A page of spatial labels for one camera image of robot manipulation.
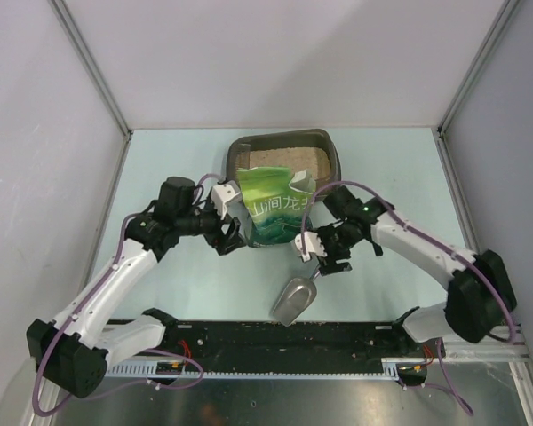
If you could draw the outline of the brown litter box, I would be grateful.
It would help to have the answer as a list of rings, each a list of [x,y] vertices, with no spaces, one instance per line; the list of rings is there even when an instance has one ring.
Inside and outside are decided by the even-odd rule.
[[[329,133],[321,129],[238,138],[227,151],[227,178],[238,184],[239,169],[256,167],[287,167],[294,172],[308,169],[316,182],[316,190],[341,179],[337,149]]]

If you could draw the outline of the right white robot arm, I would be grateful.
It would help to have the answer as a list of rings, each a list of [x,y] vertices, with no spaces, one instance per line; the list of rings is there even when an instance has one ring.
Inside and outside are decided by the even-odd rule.
[[[367,241],[376,256],[390,249],[445,290],[445,302],[415,307],[396,321],[401,328],[392,333],[392,345],[399,354],[412,356],[424,342],[449,334],[479,343],[502,323],[508,326],[507,342],[514,341],[517,301],[499,254],[442,242],[401,217],[392,204],[377,196],[362,201],[344,185],[326,195],[323,204],[335,223],[297,238],[302,257],[316,256],[322,276],[350,271],[353,247]]]

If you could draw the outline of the black bag clip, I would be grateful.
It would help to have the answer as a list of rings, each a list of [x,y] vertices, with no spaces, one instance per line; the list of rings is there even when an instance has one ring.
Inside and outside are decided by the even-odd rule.
[[[377,244],[374,240],[371,241],[371,245],[373,247],[375,256],[380,257],[384,255],[382,247],[379,244]]]

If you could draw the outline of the metal scoop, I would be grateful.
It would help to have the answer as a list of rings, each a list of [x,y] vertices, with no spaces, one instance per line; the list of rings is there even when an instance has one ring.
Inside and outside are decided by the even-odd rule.
[[[288,282],[272,310],[272,318],[288,327],[312,304],[317,296],[314,281],[319,277],[316,266],[309,277],[296,277]]]

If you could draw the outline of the green litter bag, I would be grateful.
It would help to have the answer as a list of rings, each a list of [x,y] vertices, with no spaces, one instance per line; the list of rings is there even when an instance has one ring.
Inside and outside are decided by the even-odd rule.
[[[291,242],[316,190],[311,171],[256,167],[239,169],[236,176],[249,216],[244,231],[248,245],[263,248]]]

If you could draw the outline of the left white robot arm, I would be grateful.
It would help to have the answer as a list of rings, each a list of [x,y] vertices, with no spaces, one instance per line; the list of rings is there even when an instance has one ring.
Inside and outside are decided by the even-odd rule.
[[[204,200],[202,187],[185,177],[169,177],[156,199],[127,216],[116,253],[96,278],[52,320],[35,320],[26,333],[38,379],[47,379],[77,398],[90,396],[107,370],[140,352],[166,355],[179,343],[175,319],[156,308],[123,328],[106,324],[138,281],[156,267],[183,237],[202,236],[219,255],[244,246],[240,221],[228,207],[241,200],[234,181],[214,185]]]

